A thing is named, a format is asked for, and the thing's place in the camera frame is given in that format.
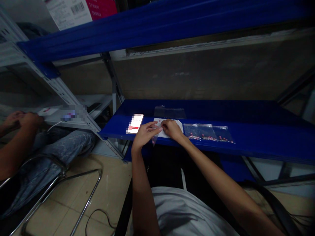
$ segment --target jeans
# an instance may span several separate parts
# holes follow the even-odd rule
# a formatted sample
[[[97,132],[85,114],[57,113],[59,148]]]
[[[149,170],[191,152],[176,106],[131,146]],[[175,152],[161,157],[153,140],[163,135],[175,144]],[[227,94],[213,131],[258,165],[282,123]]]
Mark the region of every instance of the jeans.
[[[83,150],[93,148],[95,135],[89,130],[75,130],[73,132],[53,128],[49,133],[36,135],[29,157],[42,154],[55,155],[68,165]],[[0,216],[4,218],[36,196],[50,181],[60,173],[60,168],[49,159],[36,159],[22,166],[18,172],[20,189],[8,210]]]

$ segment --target plastic bag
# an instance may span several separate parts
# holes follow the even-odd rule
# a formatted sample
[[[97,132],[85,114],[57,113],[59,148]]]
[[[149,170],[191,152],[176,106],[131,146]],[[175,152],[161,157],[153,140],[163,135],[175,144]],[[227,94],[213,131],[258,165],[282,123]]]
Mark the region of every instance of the plastic bag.
[[[156,142],[157,142],[157,138],[158,138],[158,133],[156,135],[154,135],[152,138],[151,138],[151,141],[152,141],[152,144],[153,144],[153,147],[155,146]]]
[[[165,106],[156,106],[154,109],[154,117],[167,119],[186,119],[183,108],[165,108]]]
[[[185,136],[189,139],[201,140],[201,134],[197,124],[184,124]]]
[[[217,141],[218,138],[213,131],[212,124],[197,124],[201,139]]]
[[[227,126],[213,126],[212,128],[218,141],[234,143]]]

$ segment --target blue metal shelf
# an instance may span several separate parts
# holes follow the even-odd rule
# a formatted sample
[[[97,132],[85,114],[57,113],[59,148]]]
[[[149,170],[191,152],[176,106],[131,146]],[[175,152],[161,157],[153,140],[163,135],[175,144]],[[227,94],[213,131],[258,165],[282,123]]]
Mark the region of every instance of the blue metal shelf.
[[[163,0],[27,42],[37,63],[311,16],[303,0]]]
[[[155,106],[184,108],[182,123],[228,126],[235,144],[192,140],[201,150],[304,164],[315,164],[315,126],[281,108],[273,101],[227,100],[125,100],[101,137],[133,140],[126,127],[135,113],[143,113],[143,123],[153,121]],[[177,146],[169,138],[157,144]]]

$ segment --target cardboard box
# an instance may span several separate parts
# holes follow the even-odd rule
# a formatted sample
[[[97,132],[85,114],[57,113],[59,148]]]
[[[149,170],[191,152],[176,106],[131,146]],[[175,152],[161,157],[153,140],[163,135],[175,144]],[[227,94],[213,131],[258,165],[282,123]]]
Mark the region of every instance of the cardboard box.
[[[115,0],[43,0],[59,30],[117,13]]]

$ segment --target barcode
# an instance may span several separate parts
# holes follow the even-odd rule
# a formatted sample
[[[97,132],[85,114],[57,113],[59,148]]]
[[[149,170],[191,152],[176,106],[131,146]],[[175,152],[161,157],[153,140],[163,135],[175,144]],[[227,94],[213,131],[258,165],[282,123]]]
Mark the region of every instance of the barcode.
[[[71,11],[72,11],[73,15],[78,14],[81,11],[84,11],[83,3],[80,2],[79,4],[76,4],[73,7],[71,7]]]

